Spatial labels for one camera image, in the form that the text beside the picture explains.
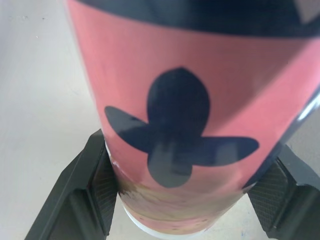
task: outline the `textured black grip pad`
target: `textured black grip pad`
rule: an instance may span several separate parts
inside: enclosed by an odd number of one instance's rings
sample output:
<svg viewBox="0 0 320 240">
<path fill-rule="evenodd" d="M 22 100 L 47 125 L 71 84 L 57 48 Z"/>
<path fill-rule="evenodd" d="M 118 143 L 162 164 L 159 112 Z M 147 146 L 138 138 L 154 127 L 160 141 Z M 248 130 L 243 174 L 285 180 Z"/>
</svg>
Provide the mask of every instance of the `textured black grip pad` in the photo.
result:
<svg viewBox="0 0 320 240">
<path fill-rule="evenodd" d="M 118 193 L 115 174 L 105 150 L 91 183 L 91 195 L 105 234 L 109 235 Z"/>
</svg>

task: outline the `white surface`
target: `white surface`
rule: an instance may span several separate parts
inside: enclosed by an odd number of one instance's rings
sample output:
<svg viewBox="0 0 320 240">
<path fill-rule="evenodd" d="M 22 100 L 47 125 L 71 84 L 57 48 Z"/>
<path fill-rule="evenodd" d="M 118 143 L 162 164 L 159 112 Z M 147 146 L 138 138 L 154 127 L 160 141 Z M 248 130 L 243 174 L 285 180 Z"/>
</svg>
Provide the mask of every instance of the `white surface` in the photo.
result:
<svg viewBox="0 0 320 240">
<path fill-rule="evenodd" d="M 184 235 L 173 235 L 173 234 L 166 234 L 166 233 L 158 232 L 158 231 L 155 231 L 155 230 L 143 225 L 141 222 L 139 222 L 137 219 L 135 219 L 135 217 L 132 216 L 130 212 L 128 212 L 128 210 L 126 209 L 125 206 L 123 206 L 123 207 L 124 207 L 124 210 L 125 210 L 126 214 L 128 215 L 128 217 L 132 220 L 132 222 L 137 227 L 139 227 L 145 233 L 147 233 L 147 234 L 149 234 L 149 235 L 151 235 L 153 237 L 159 238 L 159 239 L 163 239 L 163 240 L 186 240 L 186 239 L 198 237 L 198 236 L 202 235 L 206 231 L 206 229 L 204 229 L 202 231 L 198 231 L 198 232 L 191 233 L 191 234 L 184 234 Z"/>
<path fill-rule="evenodd" d="M 290 142 L 318 173 L 319 119 L 314 114 Z M 99 127 L 62 3 L 0 1 L 1 240 L 25 238 L 59 174 Z M 118 201 L 108 240 L 127 239 L 155 238 Z M 247 196 L 195 238 L 266 239 Z"/>
</svg>

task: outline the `four-petal flower graphic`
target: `four-petal flower graphic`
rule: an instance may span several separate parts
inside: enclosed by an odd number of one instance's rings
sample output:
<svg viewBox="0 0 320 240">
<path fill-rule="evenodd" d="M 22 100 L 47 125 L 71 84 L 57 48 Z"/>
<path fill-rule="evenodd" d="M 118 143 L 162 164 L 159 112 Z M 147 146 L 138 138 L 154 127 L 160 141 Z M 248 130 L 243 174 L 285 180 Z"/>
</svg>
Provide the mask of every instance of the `four-petal flower graphic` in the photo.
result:
<svg viewBox="0 0 320 240">
<path fill-rule="evenodd" d="M 193 165 L 226 166 L 250 154 L 259 143 L 250 137 L 202 137 L 210 112 L 205 86 L 185 68 L 162 73 L 147 98 L 148 123 L 113 106 L 105 115 L 126 143 L 148 154 L 150 175 L 161 186 L 179 187 Z"/>
</svg>

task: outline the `pink label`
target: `pink label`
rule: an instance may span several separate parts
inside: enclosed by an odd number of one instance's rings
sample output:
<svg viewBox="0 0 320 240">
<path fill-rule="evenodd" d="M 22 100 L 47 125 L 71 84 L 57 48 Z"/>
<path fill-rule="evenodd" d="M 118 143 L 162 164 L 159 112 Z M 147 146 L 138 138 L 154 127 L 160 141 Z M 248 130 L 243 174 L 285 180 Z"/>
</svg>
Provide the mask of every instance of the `pink label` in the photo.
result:
<svg viewBox="0 0 320 240">
<path fill-rule="evenodd" d="M 201 231 L 227 211 L 320 83 L 318 39 L 201 33 L 68 6 L 121 199 L 162 233 Z"/>
</svg>

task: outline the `pink cylinder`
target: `pink cylinder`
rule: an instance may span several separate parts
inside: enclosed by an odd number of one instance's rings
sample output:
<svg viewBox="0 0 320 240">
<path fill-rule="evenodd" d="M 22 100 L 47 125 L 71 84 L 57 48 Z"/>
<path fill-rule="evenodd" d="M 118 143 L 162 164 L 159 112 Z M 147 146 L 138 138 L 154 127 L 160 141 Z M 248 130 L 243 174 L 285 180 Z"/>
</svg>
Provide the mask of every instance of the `pink cylinder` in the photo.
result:
<svg viewBox="0 0 320 240">
<path fill-rule="evenodd" d="M 147 232 L 210 228 L 320 104 L 319 18 L 240 2 L 68 0 L 120 197 Z"/>
</svg>

